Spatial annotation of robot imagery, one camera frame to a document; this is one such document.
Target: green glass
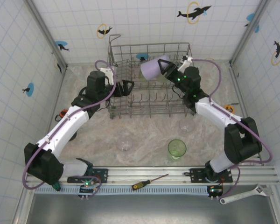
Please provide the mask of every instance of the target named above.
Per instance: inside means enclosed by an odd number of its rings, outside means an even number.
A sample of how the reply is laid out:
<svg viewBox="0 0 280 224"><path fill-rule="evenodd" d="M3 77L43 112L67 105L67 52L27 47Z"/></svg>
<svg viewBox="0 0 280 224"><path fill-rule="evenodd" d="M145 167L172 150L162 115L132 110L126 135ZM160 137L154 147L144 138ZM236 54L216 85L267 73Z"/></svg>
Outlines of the green glass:
<svg viewBox="0 0 280 224"><path fill-rule="evenodd" d="M173 159L177 160L185 155L187 151L186 144L179 139L174 139L168 144L168 151Z"/></svg>

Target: wire dish rack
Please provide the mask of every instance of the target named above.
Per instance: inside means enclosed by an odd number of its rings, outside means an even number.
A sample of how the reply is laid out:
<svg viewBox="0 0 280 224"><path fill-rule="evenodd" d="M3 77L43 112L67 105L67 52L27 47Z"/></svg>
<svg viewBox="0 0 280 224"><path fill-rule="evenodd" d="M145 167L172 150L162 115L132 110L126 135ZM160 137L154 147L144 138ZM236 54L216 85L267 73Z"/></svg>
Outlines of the wire dish rack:
<svg viewBox="0 0 280 224"><path fill-rule="evenodd" d="M152 81L147 81L140 72L140 65L162 55L168 55L170 60L178 64L183 55L192 56L190 44L178 43L151 43L134 45L113 45L112 42L120 35L110 35L108 47L108 62L116 68L117 82L129 80L135 83L129 96L111 98L108 105L110 118L121 118L128 115L171 114L184 113L190 110L183 104L183 93L175 88L174 84L164 76L159 75ZM136 56L146 54L147 59L143 62Z"/></svg>

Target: clear glass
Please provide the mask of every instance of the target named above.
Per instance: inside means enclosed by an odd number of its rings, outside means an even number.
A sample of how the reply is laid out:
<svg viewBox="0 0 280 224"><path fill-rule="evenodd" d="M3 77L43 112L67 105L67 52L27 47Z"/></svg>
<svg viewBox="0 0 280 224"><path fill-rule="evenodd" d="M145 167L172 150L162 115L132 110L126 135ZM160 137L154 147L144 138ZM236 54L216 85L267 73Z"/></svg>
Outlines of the clear glass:
<svg viewBox="0 0 280 224"><path fill-rule="evenodd" d="M190 133L195 129L195 122L191 116L187 116L178 122L179 128L186 133Z"/></svg>
<svg viewBox="0 0 280 224"><path fill-rule="evenodd" d="M140 80L141 82L148 82L148 81L144 78L141 69L139 69L138 78L139 78L139 80Z"/></svg>
<svg viewBox="0 0 280 224"><path fill-rule="evenodd" d="M116 142L116 147L123 151L129 151L133 147L133 140L129 136L120 136Z"/></svg>
<svg viewBox="0 0 280 224"><path fill-rule="evenodd" d="M174 139L168 144L168 151L173 159L177 160L185 155L187 151L186 144L179 139Z"/></svg>

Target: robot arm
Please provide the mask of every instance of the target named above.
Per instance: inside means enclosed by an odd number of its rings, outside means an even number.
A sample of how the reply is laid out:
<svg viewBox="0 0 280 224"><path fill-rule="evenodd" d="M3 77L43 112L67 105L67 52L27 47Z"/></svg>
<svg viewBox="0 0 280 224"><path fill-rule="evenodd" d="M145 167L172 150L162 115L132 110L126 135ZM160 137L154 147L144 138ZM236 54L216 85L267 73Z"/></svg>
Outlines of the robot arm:
<svg viewBox="0 0 280 224"><path fill-rule="evenodd" d="M205 165L206 178L210 181L215 181L223 172L226 172L227 168L261 152L262 147L260 142L232 120L231 116L240 120L258 135L255 121L252 118L242 119L240 116L236 116L228 111L223 113L214 107L214 105L220 107L218 104L213 101L209 102L209 96L200 88L201 77L199 69L190 66L191 60L192 58L190 57L183 57L182 65L179 67L172 62L162 59L159 59L158 63L161 73L184 93L183 102L186 107L193 113L198 113L208 118L221 130L224 130L224 152L208 161ZM162 68L161 62L168 65ZM120 83L117 83L114 92L115 97L126 96L131 92L131 88L128 88L127 83L126 80L122 86ZM81 110L70 119L68 115L105 98L110 93L112 84L113 81L109 69L101 69L101 71L90 73L87 78L87 86L84 88L85 94L79 94L74 99L67 114L48 135L39 140L37 144L28 143L25 147L24 153L27 164L35 151L39 149L38 146L47 142L47 145L44 146L32 161L28 173L50 185L56 184L61 177L91 175L88 173L88 170L92 164L89 162L76 159L72 162L61 163L58 157L78 128L86 123L100 106L98 105L85 111ZM67 122L62 127L59 127L66 119ZM54 138L49 140L48 137L56 130L58 132Z"/></svg>
<svg viewBox="0 0 280 224"><path fill-rule="evenodd" d="M93 71L87 77L87 86L84 87L79 95L71 103L66 115L44 138L36 144L28 143L24 149L26 164L39 149L38 146L47 144L41 149L28 168L28 173L40 180L54 185L61 177L89 175L87 170L91 163L82 159L76 159L71 162L61 163L58 160L66 143L75 135L76 131L86 123L93 114L100 108L100 105L81 110L83 107L92 105L104 99L111 91L114 85L109 69L102 71Z"/></svg>
<svg viewBox="0 0 280 224"><path fill-rule="evenodd" d="M188 56L182 58L180 67L169 61L158 60L161 73L184 93L183 102L186 107L193 113L206 117L224 131L224 151L205 164L206 178L216 181L228 168L260 153L262 146L231 117L259 135L255 121L250 117L243 119L226 111L213 100L210 101L209 96L200 88L199 69L191 67L191 62L192 58ZM166 63L167 66L163 68L161 63Z"/></svg>

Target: marble floor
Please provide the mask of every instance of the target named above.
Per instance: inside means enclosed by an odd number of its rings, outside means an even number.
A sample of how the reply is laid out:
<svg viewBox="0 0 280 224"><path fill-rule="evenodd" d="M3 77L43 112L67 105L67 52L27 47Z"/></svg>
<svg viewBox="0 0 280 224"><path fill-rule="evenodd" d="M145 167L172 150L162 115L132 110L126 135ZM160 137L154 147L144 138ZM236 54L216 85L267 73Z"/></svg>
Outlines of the marble floor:
<svg viewBox="0 0 280 224"><path fill-rule="evenodd" d="M238 103L232 83L228 63L219 63L222 69L222 83L213 99L224 106ZM218 82L218 71L214 65L195 62L201 75L201 88L211 93ZM69 67L65 74L55 114L68 109L80 89L86 86L86 79L94 66ZM239 105L235 113L242 116ZM93 163L94 166L194 166L204 165L223 150L224 134L201 115L187 115L193 119L195 129L184 133L179 121L184 114L166 114L149 116L118 116L110 119L107 109L96 112L77 132L77 137L68 142L61 153L60 160L72 160L77 157ZM120 136L128 135L133 140L131 150L123 152L117 149L116 141ZM187 146L186 154L178 160L172 160L168 153L168 143L180 139Z"/></svg>

